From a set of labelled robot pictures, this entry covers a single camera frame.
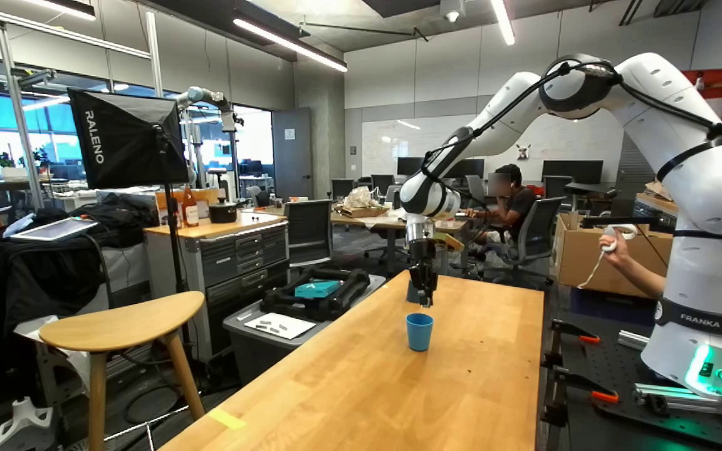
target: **sleeve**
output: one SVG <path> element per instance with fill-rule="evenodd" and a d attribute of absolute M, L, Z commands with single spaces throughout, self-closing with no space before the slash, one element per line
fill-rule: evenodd
<path fill-rule="evenodd" d="M 519 193 L 515 195 L 515 204 L 512 204 L 509 210 L 517 210 L 519 218 L 526 218 L 529 210 L 532 210 L 532 207 L 535 207 L 535 199 L 537 199 L 537 195 L 535 195 L 532 192 L 519 192 Z"/>

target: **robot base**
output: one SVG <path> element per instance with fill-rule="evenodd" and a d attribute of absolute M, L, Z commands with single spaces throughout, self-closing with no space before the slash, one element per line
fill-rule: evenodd
<path fill-rule="evenodd" d="M 722 336 L 678 323 L 658 326 L 643 362 L 699 396 L 722 399 Z"/>

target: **blue cup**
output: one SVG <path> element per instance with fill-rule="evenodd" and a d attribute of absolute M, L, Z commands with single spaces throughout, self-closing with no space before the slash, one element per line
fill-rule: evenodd
<path fill-rule="evenodd" d="M 425 353 L 432 349 L 433 318 L 426 314 L 406 316 L 410 349 Z"/>

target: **white wall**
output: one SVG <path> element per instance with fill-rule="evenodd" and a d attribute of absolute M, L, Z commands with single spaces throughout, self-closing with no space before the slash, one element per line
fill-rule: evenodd
<path fill-rule="evenodd" d="M 438 35 L 432 39 L 432 44 L 413 40 L 348 52 L 347 108 L 358 111 L 353 119 L 362 119 L 362 123 L 348 123 L 347 130 L 348 145 L 362 149 L 362 169 L 348 163 L 348 175 L 378 174 L 387 155 L 397 155 L 403 149 L 410 149 L 411 155 L 421 155 L 442 145 L 446 135 L 438 139 L 436 130 L 456 130 L 485 108 L 478 98 L 488 98 L 519 70 L 544 72 L 557 56 L 590 52 L 621 64 L 636 52 L 660 52 L 683 70 L 722 67 L 722 0 L 708 2 L 702 14 L 675 17 L 653 17 L 654 6 L 644 6 L 633 25 L 620 29 L 616 22 L 628 6 L 630 0 L 613 0 L 598 6 L 591 14 L 590 9 L 577 9 L 517 20 L 515 49 L 502 44 L 496 25 L 488 25 Z M 476 98 L 476 104 L 470 104 L 470 116 L 458 116 L 458 111 L 445 116 L 442 111 L 421 108 L 432 101 L 458 98 Z M 410 144 L 387 144 L 383 135 L 376 134 L 397 130 L 397 119 L 376 120 L 366 116 L 383 106 L 399 106 L 403 111 L 402 119 L 410 123 L 430 120 L 426 129 L 432 134 L 411 134 Z M 542 165 L 535 161 L 540 159 L 605 159 L 605 184 L 615 184 L 621 141 L 621 126 L 600 114 L 582 123 L 540 119 L 517 144 L 532 145 L 532 161 L 522 163 L 529 171 L 524 175 L 526 181 L 537 181 L 535 174 Z M 492 174 L 496 165 L 512 161 L 517 161 L 517 149 L 486 159 L 486 171 Z"/>
<path fill-rule="evenodd" d="M 148 51 L 143 6 L 127 0 L 95 0 L 95 6 L 97 20 L 89 22 L 61 17 L 23 0 L 0 0 L 2 14 Z M 229 44 L 223 35 L 193 29 L 165 14 L 156 17 L 163 89 L 186 91 L 189 85 L 205 85 L 229 93 L 234 104 L 290 108 L 290 64 L 242 44 Z M 150 64 L 141 59 L 117 52 L 107 59 L 106 51 L 16 25 L 7 29 L 7 39 L 12 61 L 17 64 L 154 85 Z"/>

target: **stool leg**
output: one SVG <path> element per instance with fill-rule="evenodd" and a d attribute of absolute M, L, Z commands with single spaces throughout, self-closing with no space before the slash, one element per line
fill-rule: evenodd
<path fill-rule="evenodd" d="M 91 353 L 91 394 L 89 394 L 89 450 L 106 450 L 106 359 L 107 353 Z"/>
<path fill-rule="evenodd" d="M 190 377 L 190 366 L 189 366 L 189 359 L 186 359 L 186 352 L 184 352 L 181 332 L 168 334 L 163 339 L 163 344 L 168 349 L 171 363 L 176 366 L 176 373 L 178 373 L 178 381 L 181 381 L 181 392 L 184 392 L 184 396 L 189 402 L 190 420 L 200 420 L 205 412 L 204 412 L 200 394 L 196 392 L 196 383 L 193 383 L 193 377 Z"/>

